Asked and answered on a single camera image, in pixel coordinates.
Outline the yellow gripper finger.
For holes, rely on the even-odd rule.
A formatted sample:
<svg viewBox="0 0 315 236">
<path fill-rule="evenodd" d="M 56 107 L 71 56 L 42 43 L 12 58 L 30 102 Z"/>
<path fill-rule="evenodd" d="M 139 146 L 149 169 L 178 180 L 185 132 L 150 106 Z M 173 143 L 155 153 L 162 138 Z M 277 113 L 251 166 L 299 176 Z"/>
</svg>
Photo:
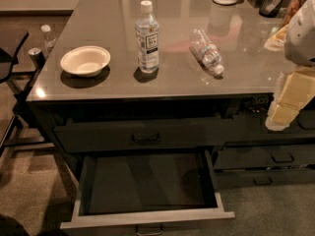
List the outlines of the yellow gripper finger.
<svg viewBox="0 0 315 236">
<path fill-rule="evenodd" d="M 315 70 L 298 66 L 290 73 L 283 86 L 278 103 L 295 110 L 304 108 L 315 96 Z"/>
<path fill-rule="evenodd" d="M 268 110 L 265 126 L 271 131 L 283 131 L 297 115 L 298 111 L 273 102 Z"/>
</svg>

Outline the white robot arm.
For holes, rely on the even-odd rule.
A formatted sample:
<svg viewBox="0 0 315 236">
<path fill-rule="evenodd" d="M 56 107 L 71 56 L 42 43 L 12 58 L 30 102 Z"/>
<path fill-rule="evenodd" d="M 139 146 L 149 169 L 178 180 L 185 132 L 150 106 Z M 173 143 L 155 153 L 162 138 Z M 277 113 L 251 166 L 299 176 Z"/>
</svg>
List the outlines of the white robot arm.
<svg viewBox="0 0 315 236">
<path fill-rule="evenodd" d="M 296 67 L 277 79 L 265 121 L 271 131 L 287 128 L 315 97 L 315 0 L 306 0 L 282 33 L 284 56 Z"/>
</svg>

